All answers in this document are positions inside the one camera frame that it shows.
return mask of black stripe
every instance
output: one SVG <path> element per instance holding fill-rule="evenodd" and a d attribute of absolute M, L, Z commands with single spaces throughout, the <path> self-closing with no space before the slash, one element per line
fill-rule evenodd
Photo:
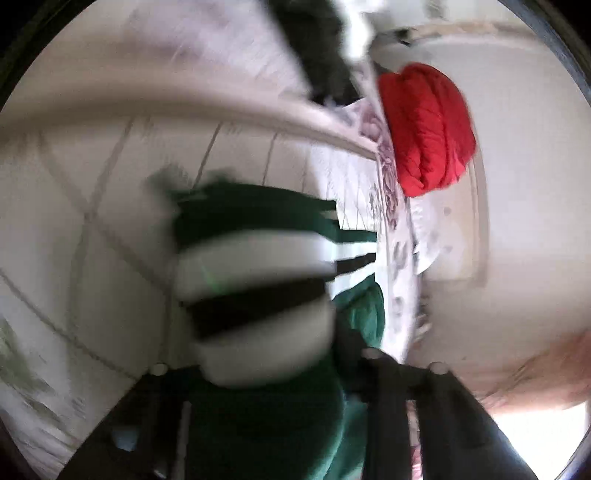
<path fill-rule="evenodd" d="M 326 294 L 323 277 L 284 281 L 187 305 L 200 339 L 256 323 Z"/>
<path fill-rule="evenodd" d="M 338 260 L 336 263 L 336 274 L 344 275 L 363 268 L 365 265 L 375 262 L 375 254 L 366 254 L 361 257 Z"/>

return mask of red garment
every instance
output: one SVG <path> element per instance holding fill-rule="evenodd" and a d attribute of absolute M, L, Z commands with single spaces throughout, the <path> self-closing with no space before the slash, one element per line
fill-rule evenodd
<path fill-rule="evenodd" d="M 458 181 L 476 151 L 462 94 L 439 70 L 411 63 L 378 80 L 398 181 L 416 197 Z"/>

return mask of green and white striped garment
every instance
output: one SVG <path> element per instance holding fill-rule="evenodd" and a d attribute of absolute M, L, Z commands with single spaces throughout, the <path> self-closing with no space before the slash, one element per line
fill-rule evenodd
<path fill-rule="evenodd" d="M 175 290 L 203 375 L 223 387 L 293 377 L 330 349 L 339 293 L 375 271 L 376 233 L 336 202 L 216 180 L 173 194 Z"/>

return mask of red folded fabric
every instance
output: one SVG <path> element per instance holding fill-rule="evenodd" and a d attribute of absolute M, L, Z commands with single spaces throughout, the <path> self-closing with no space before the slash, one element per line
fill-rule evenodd
<path fill-rule="evenodd" d="M 411 63 L 400 74 L 381 75 L 378 87 L 404 194 L 416 197 L 457 182 L 476 139 L 454 83 L 429 65 Z"/>

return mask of bright light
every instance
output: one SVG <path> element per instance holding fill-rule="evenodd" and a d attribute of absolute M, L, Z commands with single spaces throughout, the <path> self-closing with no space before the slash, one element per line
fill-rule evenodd
<path fill-rule="evenodd" d="M 498 426 L 539 480 L 553 480 L 583 439 L 586 409 L 544 410 L 497 415 Z"/>

